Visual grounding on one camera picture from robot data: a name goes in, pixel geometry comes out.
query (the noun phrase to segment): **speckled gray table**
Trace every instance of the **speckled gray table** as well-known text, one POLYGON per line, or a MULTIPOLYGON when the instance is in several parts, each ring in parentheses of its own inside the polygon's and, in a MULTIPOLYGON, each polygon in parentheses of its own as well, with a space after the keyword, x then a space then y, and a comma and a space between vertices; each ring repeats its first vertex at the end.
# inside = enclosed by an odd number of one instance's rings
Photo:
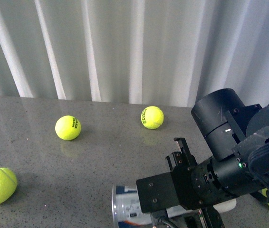
MULTIPOLYGON (((166 172, 165 156, 185 137, 198 162, 211 153, 189 108, 160 106, 164 124, 147 130, 145 105, 0 97, 0 167, 11 168, 19 185, 0 205, 0 227, 110 228, 113 184, 166 172), (74 115, 82 133, 68 142, 56 120, 74 115)), ((250 196, 222 214, 227 228, 269 228, 269 208, 250 196)))

